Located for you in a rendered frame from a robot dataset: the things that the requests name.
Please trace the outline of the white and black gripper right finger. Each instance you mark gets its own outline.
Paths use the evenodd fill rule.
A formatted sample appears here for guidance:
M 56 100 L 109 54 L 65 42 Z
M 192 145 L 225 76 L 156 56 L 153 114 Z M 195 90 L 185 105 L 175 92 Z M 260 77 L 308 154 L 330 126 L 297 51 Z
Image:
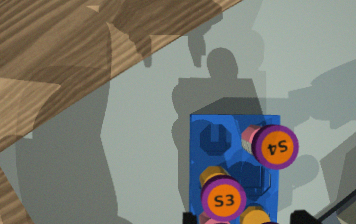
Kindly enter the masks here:
M 290 224 L 322 224 L 306 210 L 294 210 L 290 215 Z

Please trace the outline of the blue tube rack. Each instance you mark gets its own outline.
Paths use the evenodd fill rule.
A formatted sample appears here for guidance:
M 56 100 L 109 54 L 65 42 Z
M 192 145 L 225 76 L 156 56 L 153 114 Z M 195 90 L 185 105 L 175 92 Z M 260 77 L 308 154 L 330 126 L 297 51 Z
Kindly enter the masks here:
M 279 170 L 266 168 L 242 148 L 242 133 L 251 124 L 280 125 L 280 115 L 190 114 L 189 212 L 197 214 L 198 224 L 204 211 L 199 175 L 208 166 L 222 166 L 242 186 L 252 186 L 243 187 L 244 211 L 262 206 L 277 222 Z

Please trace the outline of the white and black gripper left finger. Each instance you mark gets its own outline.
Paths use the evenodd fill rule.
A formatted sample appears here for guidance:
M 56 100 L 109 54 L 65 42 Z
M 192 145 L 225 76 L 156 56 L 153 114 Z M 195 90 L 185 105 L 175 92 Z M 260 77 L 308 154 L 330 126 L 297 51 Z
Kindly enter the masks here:
M 198 224 L 197 215 L 192 212 L 183 212 L 182 224 Z

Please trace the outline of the grey bench mat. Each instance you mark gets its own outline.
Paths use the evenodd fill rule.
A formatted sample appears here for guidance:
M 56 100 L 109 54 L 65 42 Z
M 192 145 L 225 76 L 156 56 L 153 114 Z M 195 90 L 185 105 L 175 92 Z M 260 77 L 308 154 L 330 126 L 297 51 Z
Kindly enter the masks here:
M 277 223 L 356 189 L 356 0 L 243 0 L 2 152 L 34 224 L 182 224 L 190 114 L 280 115 Z

